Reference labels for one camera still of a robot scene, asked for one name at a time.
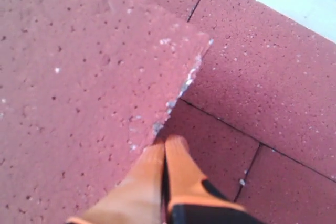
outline paved ground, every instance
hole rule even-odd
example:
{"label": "paved ground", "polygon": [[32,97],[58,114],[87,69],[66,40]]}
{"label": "paved ground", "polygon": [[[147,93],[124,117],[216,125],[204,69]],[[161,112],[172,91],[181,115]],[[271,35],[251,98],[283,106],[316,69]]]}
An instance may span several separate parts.
{"label": "paved ground", "polygon": [[[333,223],[336,45],[255,0],[151,1],[215,38],[164,132],[184,135],[213,183],[262,220]],[[2,170],[9,168],[1,162]],[[26,176],[21,180],[28,181],[28,172]],[[112,174],[111,180],[120,176]],[[63,200],[41,199],[43,207],[36,206],[38,199],[21,194],[20,184],[7,185],[17,191],[15,197],[25,197],[25,208],[15,205],[21,199],[9,206],[2,198],[0,215],[13,211],[11,216],[26,223],[30,218],[33,223],[59,223],[69,211],[80,211],[103,193],[104,189],[92,189],[93,180],[76,193],[74,183],[57,192],[46,187],[50,196],[58,193]],[[73,206],[69,200],[84,203]]]}

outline grout line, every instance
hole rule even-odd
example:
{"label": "grout line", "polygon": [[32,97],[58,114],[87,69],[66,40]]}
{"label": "grout line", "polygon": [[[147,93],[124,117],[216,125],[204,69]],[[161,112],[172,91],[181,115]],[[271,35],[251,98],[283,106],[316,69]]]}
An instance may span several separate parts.
{"label": "grout line", "polygon": [[201,1],[201,0],[197,0],[195,6],[193,7],[193,9],[191,10],[191,12],[190,12],[190,14],[189,14],[189,17],[188,17],[188,19],[187,19],[187,22],[190,21],[190,19],[191,19],[191,17],[193,16],[193,14],[194,14],[196,8],[198,7],[198,4],[200,3],[200,1]]}
{"label": "grout line", "polygon": [[244,131],[242,131],[242,130],[240,130],[240,129],[238,129],[238,128],[236,128],[236,127],[234,127],[234,126],[232,126],[232,125],[230,125],[230,124],[228,124],[228,123],[226,123],[226,122],[224,122],[223,119],[218,118],[218,117],[216,117],[216,116],[214,116],[214,115],[212,115],[212,114],[210,114],[210,113],[204,111],[203,109],[200,109],[199,107],[193,105],[192,103],[190,103],[190,102],[188,102],[188,101],[186,101],[186,100],[184,100],[184,99],[182,99],[182,98],[180,98],[180,99],[181,99],[183,102],[185,102],[186,104],[188,104],[189,106],[194,107],[195,109],[197,109],[197,110],[199,110],[199,111],[201,111],[201,112],[203,112],[203,113],[205,113],[205,114],[207,114],[207,115],[209,115],[209,116],[215,118],[216,120],[219,120],[220,122],[222,122],[222,123],[226,124],[227,126],[229,126],[229,127],[233,128],[233,129],[237,130],[238,132],[242,133],[243,135],[252,138],[253,140],[255,140],[255,141],[257,141],[258,143],[260,143],[261,145],[263,145],[263,146],[265,146],[265,147],[267,147],[267,148],[270,148],[270,149],[272,149],[272,150],[274,150],[274,151],[280,153],[282,156],[285,156],[285,157],[289,158],[290,160],[292,160],[292,161],[294,161],[294,162],[296,162],[296,163],[302,165],[303,167],[308,168],[308,169],[310,169],[311,171],[313,171],[313,172],[315,172],[315,173],[321,175],[322,177],[324,177],[324,178],[326,178],[326,179],[328,179],[328,180],[330,180],[330,181],[336,183],[335,180],[333,180],[332,178],[328,177],[327,175],[325,175],[325,174],[323,174],[323,173],[321,173],[321,172],[315,170],[314,168],[309,167],[308,165],[306,165],[306,164],[304,164],[304,163],[301,163],[300,161],[294,159],[293,157],[288,156],[287,154],[285,154],[285,153],[279,151],[278,149],[275,149],[275,148],[269,146],[268,144],[265,144],[265,143],[261,142],[260,140],[258,140],[258,139],[256,139],[255,137],[253,137],[253,136],[251,136],[251,135],[245,133]]}
{"label": "grout line", "polygon": [[[254,163],[255,163],[255,161],[256,161],[256,159],[257,159],[257,156],[258,156],[259,153],[260,153],[261,148],[262,148],[262,144],[259,143],[258,148],[257,148],[257,150],[256,150],[256,152],[255,152],[255,154],[254,154],[254,156],[253,156],[253,158],[252,158],[251,164],[250,164],[250,166],[248,167],[248,170],[247,170],[247,172],[246,172],[246,174],[245,174],[245,177],[244,177],[244,181],[245,181],[245,182],[247,181],[247,178],[248,178],[248,175],[249,175],[249,173],[250,173],[250,170],[252,169],[252,166],[254,165]],[[235,199],[234,199],[233,202],[237,202],[237,200],[238,200],[238,198],[239,198],[239,196],[240,196],[240,193],[242,192],[242,189],[243,189],[243,188],[244,188],[244,186],[243,186],[243,185],[240,185],[239,190],[238,190],[238,192],[237,192],[237,195],[236,195],[236,197],[235,197]]]}

